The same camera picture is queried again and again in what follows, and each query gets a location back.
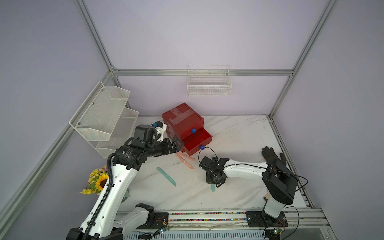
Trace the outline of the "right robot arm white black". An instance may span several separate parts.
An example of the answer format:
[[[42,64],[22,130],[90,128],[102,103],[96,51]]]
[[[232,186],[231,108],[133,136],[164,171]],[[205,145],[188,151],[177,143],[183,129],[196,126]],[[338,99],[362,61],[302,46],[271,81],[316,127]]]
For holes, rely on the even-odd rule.
[[[302,190],[309,180],[291,171],[284,153],[276,154],[273,148],[262,148],[262,163],[239,162],[230,158],[219,158],[217,154],[201,157],[198,154],[199,167],[206,173],[206,183],[219,188],[229,179],[244,179],[263,184],[269,194],[261,211],[247,213],[250,227],[272,228],[278,225],[286,227],[284,209],[294,203],[296,193]]]

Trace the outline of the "red drawer cabinet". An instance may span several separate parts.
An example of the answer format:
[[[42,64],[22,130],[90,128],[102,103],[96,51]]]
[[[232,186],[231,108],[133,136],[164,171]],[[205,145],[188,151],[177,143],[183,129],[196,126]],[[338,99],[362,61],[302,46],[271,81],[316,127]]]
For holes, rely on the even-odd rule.
[[[163,113],[162,118],[167,125],[167,135],[184,142],[182,152],[189,156],[212,142],[213,136],[204,128],[204,118],[186,103]]]

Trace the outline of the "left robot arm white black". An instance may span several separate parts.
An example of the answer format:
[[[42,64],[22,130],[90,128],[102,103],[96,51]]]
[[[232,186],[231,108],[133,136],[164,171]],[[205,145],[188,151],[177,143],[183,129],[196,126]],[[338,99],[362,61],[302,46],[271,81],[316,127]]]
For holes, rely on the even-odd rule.
[[[143,203],[123,218],[116,220],[115,217],[142,164],[149,157],[178,153],[185,145],[177,137],[164,138],[165,126],[161,122],[138,125],[134,136],[109,155],[105,187],[81,226],[70,229],[68,240],[122,240],[154,219],[154,207]]]

